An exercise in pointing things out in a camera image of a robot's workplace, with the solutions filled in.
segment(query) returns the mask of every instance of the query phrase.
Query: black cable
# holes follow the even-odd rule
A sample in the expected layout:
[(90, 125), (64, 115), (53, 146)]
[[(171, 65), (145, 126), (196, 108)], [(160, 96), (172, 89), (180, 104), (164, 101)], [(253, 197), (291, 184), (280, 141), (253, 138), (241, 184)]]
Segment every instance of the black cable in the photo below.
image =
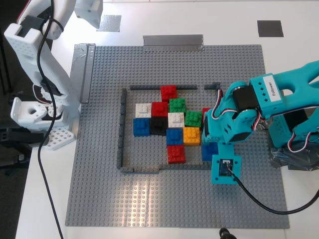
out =
[[(54, 1), (51, 0), (51, 15), (54, 17)], [(39, 149), (38, 149), (38, 162), (39, 162), (39, 166), (40, 166), (40, 169), (41, 169), (41, 173), (42, 173), (42, 176), (43, 176), (43, 180), (44, 180), (44, 184), (45, 184), (45, 187), (46, 187), (46, 191), (48, 193), (48, 197), (49, 197), (49, 200), (50, 200), (50, 204), (51, 204), (51, 207), (52, 207), (52, 210), (53, 210), (53, 214), (54, 214), (54, 218), (55, 218), (55, 222), (56, 222), (56, 225), (58, 227), (58, 230), (59, 230), (59, 234), (60, 234), (60, 237), (61, 239), (63, 239), (63, 234), (62, 234), (62, 230), (61, 230), (61, 227), (60, 227), (60, 223), (59, 223), (59, 220), (58, 220), (58, 216), (56, 214), (56, 211), (55, 211), (55, 207), (54, 207), (54, 203), (53, 203), (53, 199), (52, 199), (52, 196), (51, 196), (51, 193), (50, 193), (50, 189), (49, 189), (49, 185), (48, 185), (48, 182), (47, 182), (47, 179), (46, 179), (46, 176), (45, 176), (45, 173), (44, 173), (44, 169), (43, 169), (43, 166), (42, 166), (42, 162), (41, 162), (41, 149), (42, 149), (42, 146), (43, 144), (45, 143), (46, 139), (49, 137), (50, 135), (50, 132), (53, 128), (53, 125), (54, 125), (54, 122), (55, 122), (55, 119), (56, 119), (56, 104), (55, 104), (55, 100), (54, 100), (54, 96), (53, 96), (53, 92), (52, 92), (52, 89), (50, 88), (50, 85), (48, 83), (48, 78), (45, 76), (44, 72), (43, 72), (43, 69), (41, 67), (41, 62), (40, 62), (40, 55), (41, 55), (41, 51), (42, 51), (42, 48), (43, 48), (43, 45), (45, 43), (45, 40), (49, 34), (49, 31), (50, 31), (50, 28), (51, 28), (51, 25), (52, 25), (52, 19), (49, 19), (49, 22), (48, 22), (48, 25), (47, 25), (47, 29), (43, 35), (43, 38), (41, 40), (41, 43), (40, 43), (40, 46), (39, 46), (39, 50), (38, 50), (38, 53), (37, 53), (37, 56), (36, 56), (36, 62), (37, 62), (37, 65), (38, 65), (38, 68), (39, 68), (39, 72), (43, 78), (43, 82), (45, 83), (49, 93), (50, 93), (50, 97), (51, 97), (51, 100), (52, 100), (52, 104), (53, 104), (53, 117), (52, 117), (52, 122), (50, 124), (50, 127), (47, 131), (47, 133), (45, 134), (44, 136), (44, 140), (43, 142), (41, 142), (40, 146), (39, 146)]]
[(230, 170), (228, 169), (232, 176), (234, 177), (235, 181), (238, 183), (238, 185), (244, 190), (244, 192), (255, 202), (258, 204), (258, 206), (262, 207), (263, 209), (267, 210), (268, 212), (274, 213), (274, 214), (279, 214), (279, 215), (288, 215), (288, 214), (293, 214), (293, 213), (298, 213), (308, 207), (310, 207), (318, 198), (319, 198), (319, 190), (317, 191), (317, 193), (315, 194), (315, 196), (305, 205), (297, 208), (297, 209), (293, 209), (290, 211), (277, 211), (274, 209), (271, 209), (267, 206), (265, 206), (264, 204), (262, 204), (261, 202), (259, 202), (244, 186), (244, 184), (239, 180), (239, 178), (236, 177), (236, 175)]

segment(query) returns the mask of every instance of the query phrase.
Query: floor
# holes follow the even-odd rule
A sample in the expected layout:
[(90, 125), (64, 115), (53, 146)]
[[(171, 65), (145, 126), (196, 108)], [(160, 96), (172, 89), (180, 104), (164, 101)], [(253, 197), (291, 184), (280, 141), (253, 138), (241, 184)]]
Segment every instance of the floor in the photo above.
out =
[[(27, 0), (10, 0), (0, 2), (0, 29), (1, 34), (5, 29), (14, 23), (17, 16), (25, 6)], [(4, 39), (4, 50), (13, 87), (13, 93), (23, 91), (26, 95), (32, 95), (32, 83), (25, 72), (20, 67), (15, 52)], [(3, 62), (0, 59), (1, 71), (4, 74)], [(7, 103), (9, 93), (2, 94), (0, 89), (0, 123), (11, 120), (10, 105)], [(17, 155), (17, 151), (6, 149), (0, 145), (0, 160), (6, 157)], [(24, 186), (27, 176), (27, 169), (14, 171), (10, 176), (6, 176), (7, 169), (0, 169), (0, 238), (14, 239), (18, 224)]]

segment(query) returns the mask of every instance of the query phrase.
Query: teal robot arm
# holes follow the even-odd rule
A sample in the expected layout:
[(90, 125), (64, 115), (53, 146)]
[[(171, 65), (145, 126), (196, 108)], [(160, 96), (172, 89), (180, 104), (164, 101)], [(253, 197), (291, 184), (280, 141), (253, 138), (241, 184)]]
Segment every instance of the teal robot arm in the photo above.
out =
[[(227, 165), (240, 177), (241, 156), (234, 144), (245, 142), (259, 120), (273, 118), (269, 128), (275, 147), (292, 142), (319, 143), (319, 109), (307, 117), (305, 108), (319, 106), (319, 61), (279, 74), (252, 78), (249, 84), (236, 82), (223, 96), (218, 91), (216, 106), (205, 113), (202, 141), (217, 142), (218, 155), (212, 159), (212, 183), (236, 184)], [(282, 90), (292, 94), (283, 95)]]

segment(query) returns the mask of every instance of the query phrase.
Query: red lego brick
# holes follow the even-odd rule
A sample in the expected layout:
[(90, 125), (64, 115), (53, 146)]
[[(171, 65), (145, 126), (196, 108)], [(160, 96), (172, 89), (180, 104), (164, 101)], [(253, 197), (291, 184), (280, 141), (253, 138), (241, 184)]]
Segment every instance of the red lego brick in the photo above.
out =
[(203, 108), (203, 117), (202, 117), (202, 120), (203, 120), (203, 123), (204, 123), (204, 115), (205, 115), (205, 112), (209, 111), (211, 108)]
[(168, 164), (186, 163), (184, 145), (167, 146)]
[(176, 86), (161, 86), (160, 93), (163, 102), (169, 102), (170, 99), (177, 98)]
[(152, 117), (168, 117), (167, 102), (153, 102)]

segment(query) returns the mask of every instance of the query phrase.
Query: green lego brick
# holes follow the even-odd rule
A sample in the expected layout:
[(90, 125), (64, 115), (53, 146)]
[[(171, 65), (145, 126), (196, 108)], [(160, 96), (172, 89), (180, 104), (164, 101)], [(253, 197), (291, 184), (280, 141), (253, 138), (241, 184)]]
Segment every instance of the green lego brick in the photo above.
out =
[(185, 99), (170, 99), (169, 112), (170, 113), (186, 113)]
[(202, 112), (187, 111), (185, 126), (201, 127)]

